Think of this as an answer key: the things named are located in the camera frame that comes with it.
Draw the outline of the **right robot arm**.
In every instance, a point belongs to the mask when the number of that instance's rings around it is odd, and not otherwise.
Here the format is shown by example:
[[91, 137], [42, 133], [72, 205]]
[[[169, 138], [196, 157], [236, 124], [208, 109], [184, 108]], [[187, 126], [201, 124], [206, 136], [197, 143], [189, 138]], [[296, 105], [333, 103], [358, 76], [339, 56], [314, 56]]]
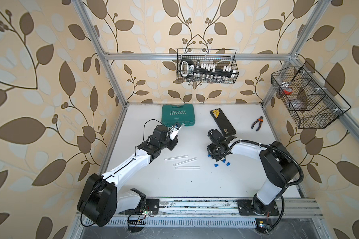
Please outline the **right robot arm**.
[[249, 209], [257, 215], [264, 215], [269, 206], [293, 185], [300, 184], [304, 173], [300, 164], [278, 141], [262, 144], [251, 140], [237, 140], [235, 136], [225, 137], [217, 129], [208, 132], [211, 144], [208, 155], [220, 161], [230, 154], [243, 155], [260, 160], [267, 177], [261, 189], [254, 195]]

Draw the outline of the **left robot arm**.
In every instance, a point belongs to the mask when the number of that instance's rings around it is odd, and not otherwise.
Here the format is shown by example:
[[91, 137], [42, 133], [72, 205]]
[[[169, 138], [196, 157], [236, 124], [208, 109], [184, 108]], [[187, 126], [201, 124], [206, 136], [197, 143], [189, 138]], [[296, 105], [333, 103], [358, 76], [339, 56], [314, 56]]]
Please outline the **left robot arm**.
[[178, 122], [172, 127], [156, 126], [153, 134], [136, 146], [134, 153], [119, 166], [101, 175], [92, 174], [77, 205], [81, 216], [103, 227], [116, 213], [145, 214], [148, 206], [144, 193], [135, 188], [123, 194], [119, 191], [138, 171], [159, 157], [163, 149], [176, 147], [181, 127]]

